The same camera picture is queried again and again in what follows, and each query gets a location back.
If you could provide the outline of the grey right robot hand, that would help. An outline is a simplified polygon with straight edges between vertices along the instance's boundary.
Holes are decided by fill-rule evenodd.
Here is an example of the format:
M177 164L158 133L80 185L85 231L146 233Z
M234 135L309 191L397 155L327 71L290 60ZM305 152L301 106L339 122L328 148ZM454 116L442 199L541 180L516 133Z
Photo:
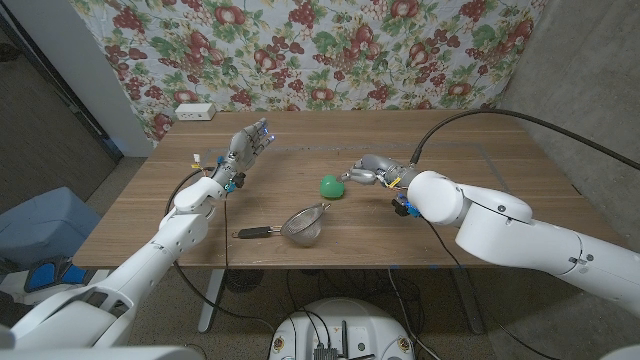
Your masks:
M338 181L356 182L361 185L374 185L379 182L383 187L393 189L408 188L418 172L391 158L366 154L345 173L338 177Z

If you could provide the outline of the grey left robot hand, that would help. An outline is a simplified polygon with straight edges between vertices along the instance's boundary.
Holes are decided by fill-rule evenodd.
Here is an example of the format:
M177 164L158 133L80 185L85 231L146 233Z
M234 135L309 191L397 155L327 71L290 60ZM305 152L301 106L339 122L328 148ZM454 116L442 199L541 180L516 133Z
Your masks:
M223 187L228 184L241 187L246 172L274 139L275 136L268 131L266 118L261 118L256 123L241 129L232 137L228 152L218 165L212 179Z

